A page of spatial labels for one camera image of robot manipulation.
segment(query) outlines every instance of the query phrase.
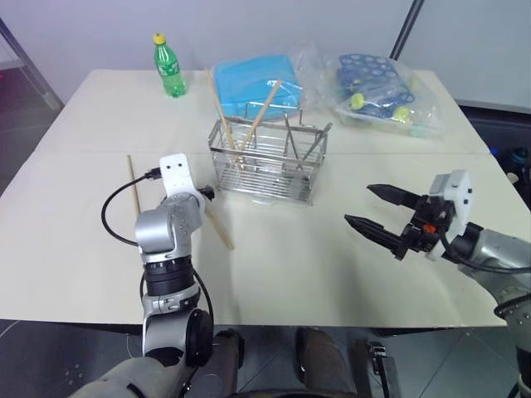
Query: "white table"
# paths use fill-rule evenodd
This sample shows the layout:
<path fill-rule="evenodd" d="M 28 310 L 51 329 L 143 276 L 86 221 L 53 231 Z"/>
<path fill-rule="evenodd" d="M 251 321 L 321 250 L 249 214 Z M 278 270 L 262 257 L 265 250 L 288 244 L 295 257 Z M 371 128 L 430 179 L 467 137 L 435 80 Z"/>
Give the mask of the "white table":
<path fill-rule="evenodd" d="M 0 318 L 140 322 L 138 252 L 106 235 L 100 225 L 103 200 L 129 180 L 126 153 L 132 154 L 139 175 L 165 153 L 185 152 L 196 184 L 215 182 L 206 145 L 214 110 L 199 75 L 192 76 L 190 93 L 176 100 L 163 96 L 156 77 L 143 71 L 91 74 L 0 197 Z M 439 85 L 433 74 L 423 77 Z M 94 80 L 105 84 L 97 89 Z M 112 80 L 126 95 L 110 88 Z M 442 88 L 437 90 L 444 103 Z M 153 103 L 141 101 L 139 92 Z M 173 109 L 166 120 L 164 106 Z M 453 106 L 445 105 L 449 111 Z M 492 314 L 494 300 L 455 265 L 432 263 L 414 253 L 398 262 L 343 219 L 345 213 L 366 216 L 398 233 L 411 211 L 379 200 L 365 189 L 369 183 L 424 193 L 437 173 L 466 168 L 476 194 L 471 220 L 531 240 L 529 211 L 457 110 L 446 122 L 461 131 L 458 144 L 442 140 L 435 145 L 336 124 L 313 206 L 264 206 L 219 194 L 212 205 L 236 249 L 228 251 L 208 221 L 192 237 L 192 261 L 209 288 L 216 322 L 414 328 L 501 324 Z M 152 133 L 146 134 L 149 126 Z M 162 195 L 160 181 L 139 185 L 142 209 L 156 206 Z M 116 198 L 109 219 L 117 231 L 133 236 L 130 192 Z M 263 255 L 256 257 L 257 251 Z"/>

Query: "wire rack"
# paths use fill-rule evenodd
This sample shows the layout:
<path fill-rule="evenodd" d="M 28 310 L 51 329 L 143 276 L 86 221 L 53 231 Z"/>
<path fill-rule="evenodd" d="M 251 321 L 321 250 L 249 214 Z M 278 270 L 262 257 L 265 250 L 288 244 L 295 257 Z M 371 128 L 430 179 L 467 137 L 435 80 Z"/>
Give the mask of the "wire rack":
<path fill-rule="evenodd" d="M 248 144 L 242 148 L 253 121 L 227 118 L 235 147 L 227 140 L 218 120 L 208 145 L 223 190 L 257 197 L 286 199 L 310 204 L 310 193 L 326 154 L 328 131 L 302 124 L 291 126 L 287 115 L 282 124 L 260 123 Z"/>

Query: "orange component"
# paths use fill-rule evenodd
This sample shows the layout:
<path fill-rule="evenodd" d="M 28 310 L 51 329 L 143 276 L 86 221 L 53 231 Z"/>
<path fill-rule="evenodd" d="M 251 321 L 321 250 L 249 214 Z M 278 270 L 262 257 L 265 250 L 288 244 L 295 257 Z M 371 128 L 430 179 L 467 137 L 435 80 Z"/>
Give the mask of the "orange component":
<path fill-rule="evenodd" d="M 428 234 L 435 234 L 437 232 L 437 229 L 432 224 L 425 224 L 422 228 Z"/>

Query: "bottle label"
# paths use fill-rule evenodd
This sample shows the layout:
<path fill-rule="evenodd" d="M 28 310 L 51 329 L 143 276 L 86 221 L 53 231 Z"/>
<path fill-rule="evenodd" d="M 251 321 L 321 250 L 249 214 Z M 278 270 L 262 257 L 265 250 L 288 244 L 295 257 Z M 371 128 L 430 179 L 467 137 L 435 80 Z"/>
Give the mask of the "bottle label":
<path fill-rule="evenodd" d="M 171 65 L 159 65 L 157 69 L 158 73 L 160 73 L 161 76 L 172 76 L 179 73 L 179 64 L 177 62 L 174 62 Z"/>

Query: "green plastic bottle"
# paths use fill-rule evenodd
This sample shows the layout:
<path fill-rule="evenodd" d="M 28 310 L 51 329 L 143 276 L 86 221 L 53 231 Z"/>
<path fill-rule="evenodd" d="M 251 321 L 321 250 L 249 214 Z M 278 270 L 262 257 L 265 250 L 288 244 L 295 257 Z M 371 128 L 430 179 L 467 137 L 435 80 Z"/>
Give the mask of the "green plastic bottle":
<path fill-rule="evenodd" d="M 179 63 L 175 53 L 166 45 L 166 36 L 156 33 L 153 35 L 153 43 L 156 46 L 155 66 L 163 80 L 164 91 L 175 98 L 185 95 L 186 86 L 181 77 Z"/>

